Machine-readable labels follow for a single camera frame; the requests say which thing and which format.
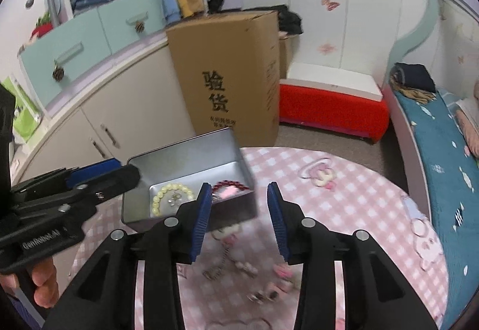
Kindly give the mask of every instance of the teal drawer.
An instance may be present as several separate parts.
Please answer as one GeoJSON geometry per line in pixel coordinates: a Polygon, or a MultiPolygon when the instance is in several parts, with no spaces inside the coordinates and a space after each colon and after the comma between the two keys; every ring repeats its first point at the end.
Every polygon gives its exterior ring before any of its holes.
{"type": "Polygon", "coordinates": [[[112,54],[97,10],[79,15],[41,37],[21,54],[23,67],[45,107],[83,73],[112,54]],[[53,78],[55,61],[65,70],[53,78]]]}
{"type": "Polygon", "coordinates": [[[116,0],[98,8],[113,53],[165,27],[161,0],[116,0]],[[136,22],[145,29],[137,32],[136,22]]]}

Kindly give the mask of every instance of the teal bedding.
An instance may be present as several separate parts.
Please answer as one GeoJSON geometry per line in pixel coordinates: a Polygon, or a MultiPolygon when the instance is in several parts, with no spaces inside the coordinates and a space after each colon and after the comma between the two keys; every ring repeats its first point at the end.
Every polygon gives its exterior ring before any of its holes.
{"type": "MultiPolygon", "coordinates": [[[[444,248],[449,293],[441,328],[448,329],[479,286],[479,168],[440,94],[427,105],[395,94],[413,129],[429,189],[431,222],[444,248]]],[[[454,112],[453,99],[448,99],[454,112]]]]}

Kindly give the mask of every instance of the tablecloth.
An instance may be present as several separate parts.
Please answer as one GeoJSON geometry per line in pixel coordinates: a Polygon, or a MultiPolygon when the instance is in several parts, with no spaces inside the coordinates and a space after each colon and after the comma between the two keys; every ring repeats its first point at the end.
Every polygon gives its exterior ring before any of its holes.
{"type": "MultiPolygon", "coordinates": [[[[222,253],[220,242],[208,233],[197,261],[178,266],[186,330],[293,328],[297,291],[262,305],[247,298],[249,293],[275,281],[272,267],[283,262],[266,204],[266,187],[272,181],[278,183],[285,200],[298,203],[306,216],[330,230],[352,234],[357,229],[365,229],[372,234],[440,327],[448,285],[442,246],[429,220],[404,191],[380,174],[328,153],[282,147],[243,148],[242,152],[256,180],[259,215],[240,225],[238,242],[231,256],[250,262],[259,274],[250,279],[246,274],[228,269],[216,281],[205,278],[203,271],[221,261],[222,253]]],[[[71,277],[111,231],[123,228],[129,234],[133,232],[121,223],[120,215],[121,202],[118,201],[98,216],[78,250],[71,277]]],[[[335,269],[336,330],[343,330],[344,284],[340,262],[336,262],[335,269]]],[[[143,329],[143,275],[144,263],[139,263],[136,330],[143,329]]]]}

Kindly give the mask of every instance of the floor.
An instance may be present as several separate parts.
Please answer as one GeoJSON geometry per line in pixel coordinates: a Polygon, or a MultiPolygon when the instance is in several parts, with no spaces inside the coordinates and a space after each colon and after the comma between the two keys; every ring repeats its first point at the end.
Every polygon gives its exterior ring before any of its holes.
{"type": "Polygon", "coordinates": [[[282,124],[275,146],[320,150],[372,169],[408,192],[404,164],[392,123],[375,143],[328,130],[282,124]]]}

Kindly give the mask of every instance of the silver metal box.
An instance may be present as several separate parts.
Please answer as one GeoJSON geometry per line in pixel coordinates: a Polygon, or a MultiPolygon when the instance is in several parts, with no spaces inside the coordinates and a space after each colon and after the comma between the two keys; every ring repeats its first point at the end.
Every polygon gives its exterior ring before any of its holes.
{"type": "Polygon", "coordinates": [[[122,221],[137,232],[152,228],[171,214],[154,217],[153,197],[165,185],[180,183],[198,195],[204,182],[239,181],[249,190],[213,202],[209,230],[217,230],[257,216],[255,182],[231,129],[222,129],[174,143],[128,160],[138,168],[138,186],[123,195],[122,221]]]}

